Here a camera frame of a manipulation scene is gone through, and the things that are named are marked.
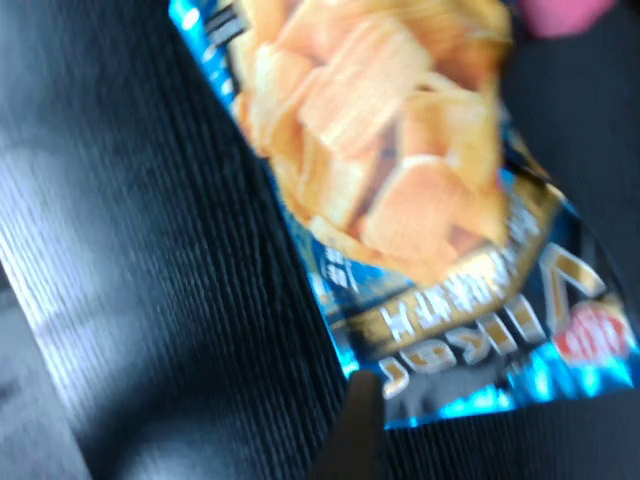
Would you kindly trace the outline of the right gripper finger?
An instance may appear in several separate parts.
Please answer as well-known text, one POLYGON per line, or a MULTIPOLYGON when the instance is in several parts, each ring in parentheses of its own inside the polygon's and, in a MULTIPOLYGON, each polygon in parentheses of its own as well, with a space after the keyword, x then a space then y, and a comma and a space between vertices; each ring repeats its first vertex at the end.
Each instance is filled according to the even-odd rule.
POLYGON ((372 372, 349 377, 343 408, 309 479, 385 479, 384 397, 372 372))

